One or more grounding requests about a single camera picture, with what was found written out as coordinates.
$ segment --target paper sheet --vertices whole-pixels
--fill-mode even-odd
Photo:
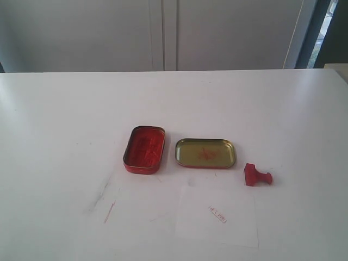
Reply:
[[[176,236],[258,247],[253,195],[183,187]]]

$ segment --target cabinet door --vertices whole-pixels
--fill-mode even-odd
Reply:
[[[299,21],[303,5],[315,0],[176,0],[176,16],[169,16],[173,7],[164,5],[164,24],[177,25],[177,46],[168,45],[165,27],[166,64],[172,70],[244,70],[281,69],[288,54],[298,55],[308,18]],[[164,4],[173,5],[164,0]],[[296,48],[291,49],[293,36]]]
[[[30,72],[163,70],[161,0],[2,0]]]

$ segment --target red ink mark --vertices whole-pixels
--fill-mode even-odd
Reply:
[[[226,218],[218,211],[216,210],[216,208],[213,207],[209,207],[210,212],[212,212],[214,214],[214,216],[216,216],[218,219],[220,219],[220,221],[222,223],[226,223]]]
[[[202,148],[202,152],[198,153],[198,159],[211,160],[211,159],[215,159],[219,154],[220,154],[219,150],[210,151],[210,150],[206,150],[205,148]]]
[[[111,204],[111,207],[110,207],[110,209],[109,209],[108,215],[107,215],[107,217],[106,217],[105,220],[104,220],[104,224],[105,224],[106,222],[108,222],[109,215],[110,215],[111,210],[113,209],[115,203],[116,203],[116,200],[114,201],[114,203]]]

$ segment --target red stamp imprint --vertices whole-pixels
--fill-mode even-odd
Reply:
[[[202,152],[198,153],[198,159],[205,159],[205,160],[210,160],[210,159],[215,159],[216,156],[219,155],[219,151],[210,151],[205,148],[202,148]]]
[[[220,221],[222,223],[226,223],[226,218],[216,209],[213,207],[209,207],[210,212],[212,212],[214,214],[214,216],[216,216],[218,219],[220,219]]]

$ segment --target red tin box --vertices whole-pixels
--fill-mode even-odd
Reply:
[[[158,171],[165,141],[160,127],[135,127],[123,156],[126,170],[131,173],[150,175]]]

